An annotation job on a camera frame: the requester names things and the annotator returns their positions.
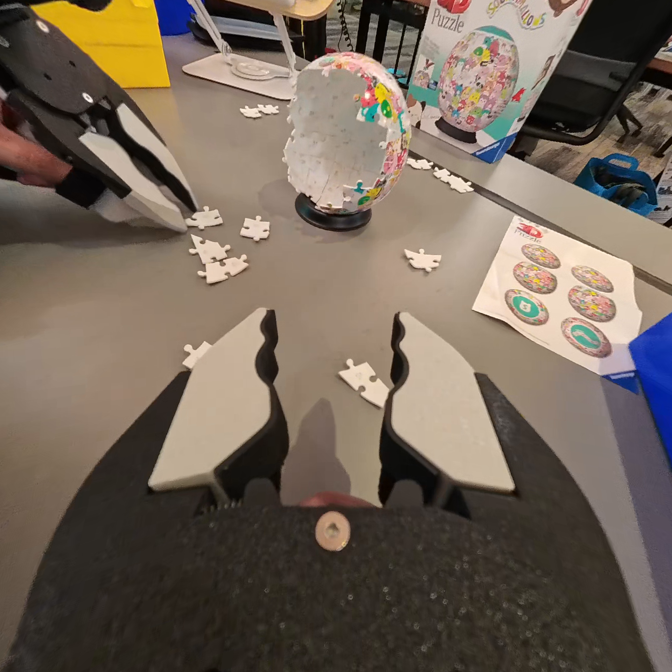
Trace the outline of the white board stand base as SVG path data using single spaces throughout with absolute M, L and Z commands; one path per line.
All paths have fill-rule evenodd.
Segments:
M 291 100 L 298 71 L 296 55 L 284 21 L 286 16 L 269 13 L 278 29 L 288 60 L 288 66 L 281 66 L 235 54 L 222 38 L 205 5 L 201 1 L 189 1 L 189 4 L 212 38 L 216 54 L 183 66 L 185 74 L 280 101 Z

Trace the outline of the black ball stand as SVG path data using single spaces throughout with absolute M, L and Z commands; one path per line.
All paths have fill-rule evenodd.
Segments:
M 295 210 L 306 223 L 332 232 L 350 232 L 364 228 L 372 219 L 372 210 L 351 213 L 328 213 L 319 210 L 306 195 L 299 193 L 295 200 Z

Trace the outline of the blue bag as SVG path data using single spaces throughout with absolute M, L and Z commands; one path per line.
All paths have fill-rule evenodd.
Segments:
M 638 159 L 629 155 L 612 153 L 604 158 L 593 157 L 573 183 L 644 217 L 659 206 L 653 179 L 640 170 Z

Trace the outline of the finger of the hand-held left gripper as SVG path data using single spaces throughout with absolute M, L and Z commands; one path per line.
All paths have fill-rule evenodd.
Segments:
M 115 114 L 115 140 L 129 154 L 134 166 L 184 213 L 195 213 L 199 208 L 196 197 L 151 123 L 128 103 L 120 104 Z
M 143 175 L 114 139 L 87 131 L 79 140 L 129 189 L 121 201 L 130 210 L 172 231 L 187 231 L 185 218 L 179 208 L 162 193 L 158 185 Z

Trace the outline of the blue storage bin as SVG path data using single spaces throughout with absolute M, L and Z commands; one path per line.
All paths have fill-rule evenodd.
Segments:
M 660 442 L 671 463 L 671 314 L 637 336 L 629 350 Z
M 162 36 L 180 36 L 189 33 L 191 5 L 188 1 L 154 1 Z

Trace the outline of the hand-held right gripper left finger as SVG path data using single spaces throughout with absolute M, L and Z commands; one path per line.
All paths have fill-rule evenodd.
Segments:
M 260 307 L 194 362 L 148 479 L 152 492 L 206 488 L 216 501 L 279 503 L 288 424 L 274 382 L 275 311 Z

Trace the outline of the black office chair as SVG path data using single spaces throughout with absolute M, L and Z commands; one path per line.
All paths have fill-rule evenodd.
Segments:
M 507 154 L 539 140 L 584 146 L 617 118 L 623 142 L 642 123 L 625 101 L 671 37 L 670 1 L 592 1 Z

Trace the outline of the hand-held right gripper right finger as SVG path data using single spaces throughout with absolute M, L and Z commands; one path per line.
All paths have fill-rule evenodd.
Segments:
M 511 496 L 516 486 L 472 365 L 408 312 L 394 315 L 392 389 L 380 433 L 379 500 L 402 481 L 425 505 L 455 489 Z

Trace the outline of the colourful puzzle box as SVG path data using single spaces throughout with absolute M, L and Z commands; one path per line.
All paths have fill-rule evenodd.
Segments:
M 431 1 L 408 110 L 493 164 L 510 149 L 592 1 Z

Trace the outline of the person's left hand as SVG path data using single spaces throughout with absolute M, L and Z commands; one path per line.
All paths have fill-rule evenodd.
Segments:
M 69 175 L 72 166 L 1 126 L 1 175 L 12 173 L 26 186 L 55 188 Z

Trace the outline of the colourful 3D puzzle ball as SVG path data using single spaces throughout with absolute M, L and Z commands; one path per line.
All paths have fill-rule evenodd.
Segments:
M 288 110 L 283 161 L 308 212 L 327 226 L 370 218 L 399 181 L 411 143 L 397 80 L 364 54 L 324 55 L 298 73 Z

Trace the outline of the yellow storage bin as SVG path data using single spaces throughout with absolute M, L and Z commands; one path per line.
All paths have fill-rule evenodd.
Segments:
M 52 1 L 35 6 L 34 10 L 122 88 L 170 87 L 153 1 L 111 1 L 99 12 L 66 1 Z

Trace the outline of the printed instruction sheet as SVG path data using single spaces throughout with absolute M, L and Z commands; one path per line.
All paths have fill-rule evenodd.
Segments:
M 635 370 L 643 314 L 630 263 L 514 216 L 472 309 L 602 377 Z

